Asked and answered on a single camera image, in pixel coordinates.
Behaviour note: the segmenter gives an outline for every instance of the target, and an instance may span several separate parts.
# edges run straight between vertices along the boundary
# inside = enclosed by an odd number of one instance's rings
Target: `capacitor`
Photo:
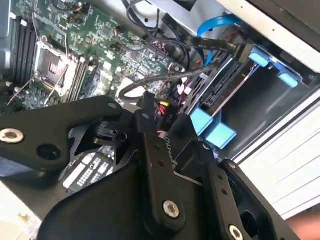
[[[157,56],[154,55],[153,53],[151,53],[151,54],[149,55],[149,58],[150,58],[153,62],[155,62],[155,61],[157,60]]]

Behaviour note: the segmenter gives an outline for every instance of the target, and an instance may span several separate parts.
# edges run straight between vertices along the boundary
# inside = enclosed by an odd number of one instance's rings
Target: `chip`
[[[138,53],[137,51],[131,52],[131,58],[132,58],[133,60],[137,60],[138,57],[139,57],[139,53]]]
[[[111,33],[111,29],[105,26],[102,32],[104,35],[109,36]]]

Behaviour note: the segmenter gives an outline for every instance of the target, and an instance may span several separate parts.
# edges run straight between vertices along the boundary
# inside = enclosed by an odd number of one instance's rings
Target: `blue plastic tab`
[[[196,134],[201,135],[204,130],[214,121],[205,111],[197,107],[190,115]]]
[[[249,59],[259,64],[261,67],[266,67],[269,64],[269,55],[254,47],[249,55]]]
[[[292,89],[298,86],[299,77],[285,67],[278,73],[277,76]]]
[[[232,139],[235,138],[237,132],[222,122],[212,124],[204,133],[205,140],[212,143],[219,149],[224,149]]]

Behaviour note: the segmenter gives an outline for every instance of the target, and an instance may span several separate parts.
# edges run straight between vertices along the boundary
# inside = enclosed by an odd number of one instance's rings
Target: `metal wire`
[[[15,95],[12,96],[12,98],[10,99],[10,101],[7,103],[7,106],[9,106],[9,104],[12,103],[12,101],[19,95],[19,93],[21,93],[22,90],[25,89],[26,86],[28,86],[34,79],[35,79],[35,78],[32,77],[25,85],[23,85],[23,86],[20,88],[20,90],[19,90]]]
[[[51,96],[54,94],[55,90],[56,90],[56,87],[60,84],[60,82],[64,79],[67,71],[68,71],[68,68],[69,68],[69,65],[67,65],[61,75],[61,77],[59,78],[59,80],[57,81],[57,83],[54,85],[52,91],[50,92],[49,96],[46,98],[46,100],[44,101],[44,105],[46,105],[49,101],[49,99],[51,98]]]

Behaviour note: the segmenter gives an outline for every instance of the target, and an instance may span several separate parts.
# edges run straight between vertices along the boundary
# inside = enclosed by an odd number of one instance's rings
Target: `red wire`
[[[161,112],[163,115],[166,114],[166,110],[165,110],[165,108],[164,108],[163,106],[160,106],[160,107],[159,107],[159,110],[160,110],[160,112]]]

